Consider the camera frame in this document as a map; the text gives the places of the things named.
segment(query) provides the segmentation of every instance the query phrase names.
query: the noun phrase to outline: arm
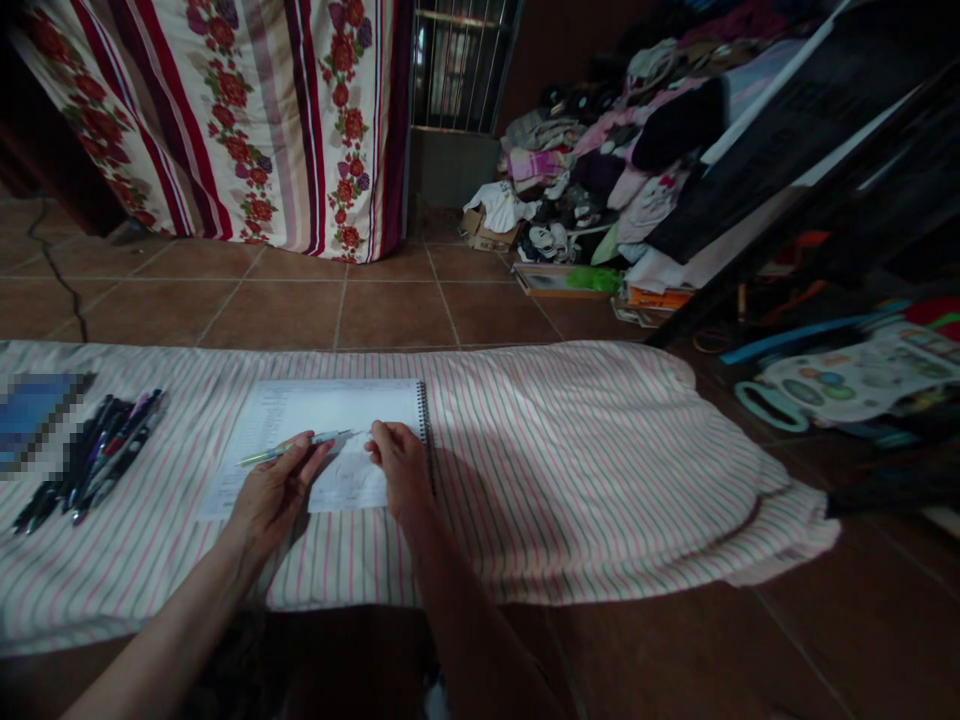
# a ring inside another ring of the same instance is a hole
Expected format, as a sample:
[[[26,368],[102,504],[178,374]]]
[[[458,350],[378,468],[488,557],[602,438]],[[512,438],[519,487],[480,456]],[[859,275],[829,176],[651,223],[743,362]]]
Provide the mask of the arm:
[[[367,450],[387,476],[388,509],[413,555],[454,717],[563,717],[533,658],[440,519],[420,440],[402,423],[377,422],[371,432]]]
[[[234,613],[290,532],[333,442],[311,453],[309,436],[258,465],[213,549],[147,626],[67,711],[65,718],[171,717]]]

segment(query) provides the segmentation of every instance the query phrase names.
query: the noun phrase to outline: window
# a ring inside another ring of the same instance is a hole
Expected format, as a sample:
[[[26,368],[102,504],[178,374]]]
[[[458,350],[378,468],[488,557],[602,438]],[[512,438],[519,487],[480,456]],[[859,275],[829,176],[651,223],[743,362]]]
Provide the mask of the window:
[[[489,135],[523,0],[417,0],[413,124]]]

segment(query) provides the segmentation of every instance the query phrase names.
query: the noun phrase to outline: notebook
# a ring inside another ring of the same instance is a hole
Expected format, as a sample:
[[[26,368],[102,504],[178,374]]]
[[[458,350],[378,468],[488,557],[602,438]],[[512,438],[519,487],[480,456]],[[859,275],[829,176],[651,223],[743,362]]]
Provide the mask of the notebook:
[[[426,444],[423,383],[416,379],[257,382],[240,411],[196,519],[227,519],[251,470],[237,463],[304,430],[350,431],[337,439],[314,482],[308,512],[386,507],[386,477],[363,449],[374,420],[402,422]]]

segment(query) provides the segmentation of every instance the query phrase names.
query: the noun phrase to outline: curtain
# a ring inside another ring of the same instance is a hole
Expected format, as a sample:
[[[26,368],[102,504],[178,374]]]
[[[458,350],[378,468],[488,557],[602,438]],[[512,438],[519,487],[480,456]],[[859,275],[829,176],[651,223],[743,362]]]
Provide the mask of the curtain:
[[[149,229],[366,263],[401,235],[402,5],[33,0],[12,41]]]

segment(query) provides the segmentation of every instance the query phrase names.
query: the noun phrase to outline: wire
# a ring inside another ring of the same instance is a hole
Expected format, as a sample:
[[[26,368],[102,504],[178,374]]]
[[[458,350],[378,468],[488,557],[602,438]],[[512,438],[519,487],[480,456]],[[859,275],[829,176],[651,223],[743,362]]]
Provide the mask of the wire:
[[[40,252],[43,253],[44,259],[47,261],[47,265],[50,266],[50,270],[53,272],[53,276],[57,279],[57,282],[63,286],[63,289],[70,293],[70,297],[73,300],[73,316],[77,319],[77,322],[80,324],[80,341],[84,344],[90,342],[89,337],[87,336],[87,321],[84,319],[83,314],[80,312],[80,306],[83,304],[83,298],[80,297],[80,293],[74,290],[63,279],[63,276],[60,274],[60,269],[57,267],[57,264],[53,261],[53,257],[50,255],[50,248],[53,247],[48,240],[37,237],[33,234],[33,231],[36,230],[37,226],[43,222],[43,219],[47,216],[47,201],[46,198],[40,198],[40,215],[36,220],[33,221],[33,224],[27,230],[27,237],[36,240],[40,243]]]

